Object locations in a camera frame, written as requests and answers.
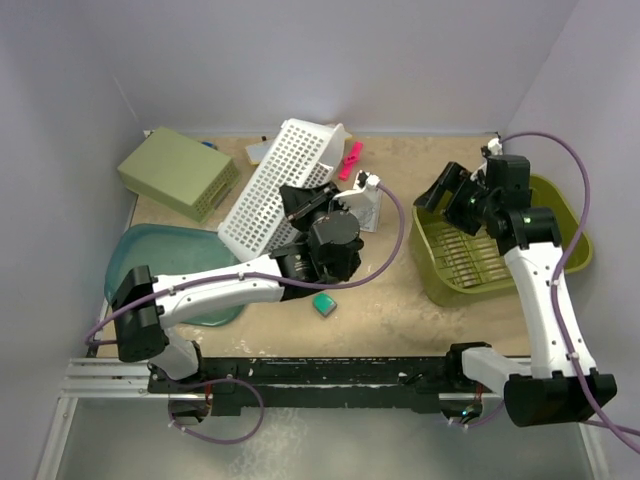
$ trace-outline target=green dish rack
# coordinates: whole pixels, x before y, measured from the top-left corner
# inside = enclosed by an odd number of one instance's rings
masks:
[[[558,188],[540,175],[531,175],[531,204],[550,207],[556,215],[562,246],[567,248],[578,220]],[[442,199],[442,210],[449,197]],[[515,292],[515,283],[493,239],[482,229],[475,237],[446,223],[440,214],[413,207],[409,250],[418,266],[429,299],[442,307],[460,307]],[[582,234],[569,257],[565,273],[591,262],[593,245]]]

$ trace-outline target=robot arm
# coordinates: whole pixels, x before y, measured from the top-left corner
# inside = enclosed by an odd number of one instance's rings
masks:
[[[531,206],[529,161],[503,155],[499,143],[483,149],[486,162],[474,172],[450,162],[434,185],[414,205],[469,235],[481,227],[496,240],[515,281],[522,304],[531,364],[523,366],[487,344],[453,345],[449,358],[457,372],[501,395],[518,426],[586,420],[593,414],[568,358],[551,304],[552,273],[562,256],[553,211]],[[444,195],[450,194],[446,203]],[[558,300],[582,372],[600,405],[616,393],[612,375],[599,374],[569,298],[564,274],[557,281]]]
[[[202,358],[195,342],[177,334],[174,327],[178,323],[236,305],[286,301],[317,291],[283,285],[276,280],[245,278],[245,274],[257,272],[321,284],[351,278],[360,266],[358,251],[364,243],[359,237],[358,220],[347,209],[366,205],[378,182],[378,177],[367,174],[359,188],[342,193],[333,183],[312,189],[281,187],[285,216],[300,234],[292,243],[249,262],[157,277],[152,277],[146,266],[132,269],[114,296],[114,310],[150,293],[165,290],[170,293],[115,320],[119,359],[149,360],[174,380],[191,377],[199,372]],[[220,276],[225,279],[203,281]]]

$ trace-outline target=white wall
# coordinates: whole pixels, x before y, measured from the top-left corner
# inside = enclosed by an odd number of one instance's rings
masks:
[[[35,473],[69,357],[101,306],[141,128],[72,1],[0,4],[0,465]]]
[[[81,0],[145,128],[504,128],[576,0]]]
[[[513,120],[510,133],[541,129],[584,157],[592,189],[588,232],[592,266],[572,294],[600,370],[616,375],[606,407],[618,423],[640,427],[640,3],[581,0]],[[559,184],[577,211],[582,183],[570,157],[545,140],[514,140],[533,170]],[[640,457],[604,434],[616,478],[638,478]]]

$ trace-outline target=pink object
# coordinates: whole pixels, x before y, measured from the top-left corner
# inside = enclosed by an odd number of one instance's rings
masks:
[[[349,178],[354,165],[360,160],[360,152],[362,151],[362,147],[364,147],[362,142],[354,143],[349,155],[344,157],[344,160],[342,161],[343,167],[342,170],[340,170],[340,175],[338,175],[338,178],[340,180],[346,180],[347,178]]]

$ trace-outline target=teal plastic tray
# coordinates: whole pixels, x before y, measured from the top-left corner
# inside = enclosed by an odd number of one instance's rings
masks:
[[[128,229],[111,256],[104,296],[111,303],[118,286],[133,267],[148,265],[152,275],[183,275],[238,264],[218,235],[206,230],[141,224]],[[184,323],[219,327],[235,319],[244,305],[218,310]]]

